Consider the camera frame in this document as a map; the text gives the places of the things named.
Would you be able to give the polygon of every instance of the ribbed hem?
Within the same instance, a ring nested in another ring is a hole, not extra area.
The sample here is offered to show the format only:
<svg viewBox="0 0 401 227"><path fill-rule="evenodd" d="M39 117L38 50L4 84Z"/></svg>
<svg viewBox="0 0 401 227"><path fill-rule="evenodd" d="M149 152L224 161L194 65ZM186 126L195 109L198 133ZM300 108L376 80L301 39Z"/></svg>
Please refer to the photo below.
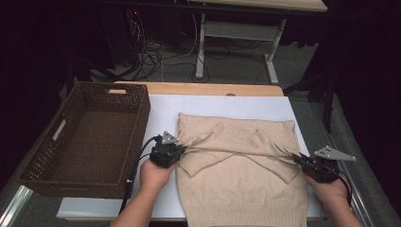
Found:
<svg viewBox="0 0 401 227"><path fill-rule="evenodd" d="M189 227L305 227L306 210L270 204L204 204L185 209Z"/></svg>

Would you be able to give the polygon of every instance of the table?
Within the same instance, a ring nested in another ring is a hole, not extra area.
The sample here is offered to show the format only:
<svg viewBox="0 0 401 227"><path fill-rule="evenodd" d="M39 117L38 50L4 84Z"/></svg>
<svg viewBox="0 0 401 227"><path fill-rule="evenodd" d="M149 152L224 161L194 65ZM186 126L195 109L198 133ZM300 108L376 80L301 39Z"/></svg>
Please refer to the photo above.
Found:
<svg viewBox="0 0 401 227"><path fill-rule="evenodd" d="M131 82L148 86L150 96L150 115L145 141L151 136L169 131L175 133L177 113L219 115L233 118L294 120L288 98L277 86L232 85L197 83ZM301 151L308 151L298 124L296 133ZM150 152L148 146L144 153ZM132 195L139 190L136 176ZM167 186L161 191L153 209L153 220L185 220L180 203L176 176L171 174ZM309 218L326 218L327 215L311 187L308 188ZM117 217L121 200L64 198L57 214L58 218L69 220L112 220Z"/></svg>
<svg viewBox="0 0 401 227"><path fill-rule="evenodd" d="M327 6L321 0L303 0L303 1L277 1L277 0L191 0L191 2L227 4L244 7L272 8L283 10L304 10L304 11L327 11ZM277 75L273 65L273 57L277 50L281 36L286 25L286 19L281 19L278 26L259 26L245 25L229 22L206 21L205 13L200 21L200 47L197 60L197 69L195 78L203 78L204 60L204 37L224 37L244 40L257 40L272 42L269 54L265 54L265 62L268 67L271 84L278 85Z"/></svg>

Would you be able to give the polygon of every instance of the white table surface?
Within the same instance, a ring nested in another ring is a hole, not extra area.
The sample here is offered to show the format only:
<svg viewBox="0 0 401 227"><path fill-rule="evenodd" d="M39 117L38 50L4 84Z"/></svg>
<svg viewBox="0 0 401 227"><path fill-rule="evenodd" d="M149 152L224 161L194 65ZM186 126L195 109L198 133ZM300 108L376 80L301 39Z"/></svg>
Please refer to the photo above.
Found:
<svg viewBox="0 0 401 227"><path fill-rule="evenodd" d="M168 131L176 134L178 113L225 116L238 119L263 119L272 121L294 120L289 100L285 96L183 96L149 95L150 114L144 143L152 136ZM296 122L296 134L303 154L309 155L304 138ZM150 143L144 154L149 153L154 143ZM139 189L139 171L135 177L132 195ZM122 200L88 198L64 198L57 214L58 218L70 220L114 219ZM308 218L327 218L313 188L308 186ZM152 219L185 220L180 202L175 171L167 186L161 191L155 203Z"/></svg>

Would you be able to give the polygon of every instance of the knit sweater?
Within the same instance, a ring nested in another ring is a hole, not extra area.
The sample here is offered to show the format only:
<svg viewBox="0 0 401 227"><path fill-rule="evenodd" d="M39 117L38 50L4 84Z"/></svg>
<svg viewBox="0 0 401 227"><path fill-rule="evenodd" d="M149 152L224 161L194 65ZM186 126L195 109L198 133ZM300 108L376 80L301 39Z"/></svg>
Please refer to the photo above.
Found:
<svg viewBox="0 0 401 227"><path fill-rule="evenodd" d="M189 227L306 226L307 193L293 121L180 113L187 146L177 181Z"/></svg>

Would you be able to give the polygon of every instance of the desk top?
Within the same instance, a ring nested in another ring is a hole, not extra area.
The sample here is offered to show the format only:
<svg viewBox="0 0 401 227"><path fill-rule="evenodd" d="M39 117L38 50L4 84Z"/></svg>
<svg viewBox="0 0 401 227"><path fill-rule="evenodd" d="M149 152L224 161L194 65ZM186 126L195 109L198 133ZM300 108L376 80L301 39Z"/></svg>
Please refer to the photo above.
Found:
<svg viewBox="0 0 401 227"><path fill-rule="evenodd" d="M302 11L327 11L322 0L190 0L192 2L228 4L245 7L293 9Z"/></svg>
<svg viewBox="0 0 401 227"><path fill-rule="evenodd" d="M145 141L163 131L175 132L178 113L273 121L294 120L297 122L288 98L283 96L281 89L276 86L160 82L129 83L146 84L148 87L151 108ZM228 93L236 94L237 96L226 96ZM308 154L298 123L296 123L295 132L300 143L301 152ZM151 146L147 146L144 154L149 153L150 150ZM136 195L139 190L139 174L140 171L137 171L132 195ZM311 187L308 188L308 198L307 216L309 218L325 218L326 214ZM120 205L121 200L64 198L57 217L70 220L114 219L118 215ZM185 220L174 172L156 201L152 219Z"/></svg>

